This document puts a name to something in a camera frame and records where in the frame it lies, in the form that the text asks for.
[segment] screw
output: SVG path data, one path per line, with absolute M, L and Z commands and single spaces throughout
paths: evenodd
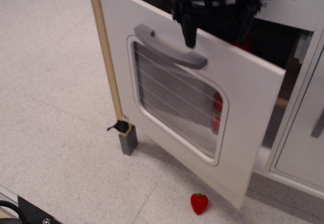
M 45 218 L 45 219 L 43 220 L 43 224 L 51 224 L 51 220 L 48 219 L 48 218 Z

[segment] strawberry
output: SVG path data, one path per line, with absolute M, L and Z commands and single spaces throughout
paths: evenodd
M 191 206 L 197 215 L 202 214 L 206 210 L 208 205 L 208 198 L 206 195 L 193 194 L 190 200 Z

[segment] cabinet handle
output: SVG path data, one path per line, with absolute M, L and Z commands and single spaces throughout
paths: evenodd
M 154 30 L 144 24 L 136 26 L 134 31 L 135 35 L 150 51 L 163 59 L 194 69 L 201 69 L 207 65 L 207 58 L 200 56 L 194 51 L 180 53 L 160 43 L 154 38 Z
M 314 138 L 318 138 L 322 133 L 323 129 L 324 129 L 324 110 L 322 111 L 322 114 L 317 120 L 311 136 Z

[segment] white oven door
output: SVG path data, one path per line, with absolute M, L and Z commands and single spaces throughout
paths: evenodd
M 285 71 L 141 0 L 101 0 L 125 117 L 239 208 Z

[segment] wooden stick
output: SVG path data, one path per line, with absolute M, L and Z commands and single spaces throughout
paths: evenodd
M 106 26 L 105 26 L 103 14 L 102 14 L 101 3 L 100 3 L 100 0 L 91 0 L 91 3 L 92 3 L 93 13 L 94 13 L 95 20 L 96 20 L 102 55 L 103 55 L 103 59 L 104 59 L 105 66 L 106 66 L 106 72 L 108 75 L 111 97 L 112 97 L 116 117 L 118 120 L 123 121 L 123 111 L 122 111 L 122 106 L 120 104 L 115 73 L 113 70 L 113 64 L 112 64 L 111 55 L 110 55 L 110 48 L 109 48 L 109 43 L 108 43 Z M 131 131 L 131 129 L 132 129 L 132 125 L 129 124 L 129 130 L 125 134 L 120 133 L 120 135 L 123 137 L 127 137 L 129 132 Z

